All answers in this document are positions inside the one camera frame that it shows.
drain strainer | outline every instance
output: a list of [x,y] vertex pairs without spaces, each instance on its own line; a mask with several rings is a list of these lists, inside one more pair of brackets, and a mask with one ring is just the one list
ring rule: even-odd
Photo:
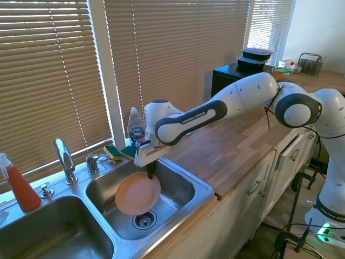
[[150,210],[144,214],[141,214],[137,217],[133,217],[132,223],[133,226],[137,229],[145,230],[152,227],[157,220],[156,213],[153,210]]

sponge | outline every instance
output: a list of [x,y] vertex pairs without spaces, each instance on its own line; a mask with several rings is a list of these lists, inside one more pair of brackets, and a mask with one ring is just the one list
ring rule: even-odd
[[136,153],[137,148],[136,147],[125,147],[123,150],[121,150],[122,155],[125,157],[134,160],[135,158],[135,153]]
[[123,159],[122,154],[113,146],[105,146],[103,148],[104,152],[108,155],[111,160],[121,161]]

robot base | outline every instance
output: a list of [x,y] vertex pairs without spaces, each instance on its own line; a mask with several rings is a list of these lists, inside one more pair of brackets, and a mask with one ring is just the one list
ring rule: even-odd
[[305,215],[306,224],[309,224],[310,219],[312,225],[323,226],[311,227],[314,233],[318,233],[318,239],[322,242],[331,244],[333,246],[345,249],[345,229],[329,229],[329,228],[345,228],[345,223],[334,221],[324,216],[319,210],[311,208]]

plate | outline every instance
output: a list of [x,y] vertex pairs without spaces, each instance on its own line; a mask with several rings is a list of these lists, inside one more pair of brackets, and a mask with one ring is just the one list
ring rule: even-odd
[[138,216],[148,212],[160,198],[161,184],[147,172],[137,172],[127,176],[119,185],[115,202],[119,210],[129,216]]

stainless steel sink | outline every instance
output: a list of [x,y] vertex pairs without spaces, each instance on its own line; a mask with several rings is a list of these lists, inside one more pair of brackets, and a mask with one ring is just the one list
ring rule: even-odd
[[59,198],[0,230],[0,258],[112,258],[114,246],[75,196]]
[[86,195],[116,233],[128,240],[141,239],[152,233],[195,195],[191,182],[166,165],[159,163],[156,169],[156,176],[161,184],[158,203],[149,213],[138,217],[128,216],[120,212],[116,206],[116,191],[121,181],[137,170],[138,168],[133,163],[127,163],[92,181],[86,189]]
[[158,160],[161,196],[138,217],[121,213],[116,191],[128,175],[143,171],[124,159],[115,165],[99,160],[100,172],[86,165],[75,171],[78,182],[65,179],[49,186],[54,195],[24,213],[11,203],[0,225],[0,258],[142,258],[213,194],[213,188],[166,158]]

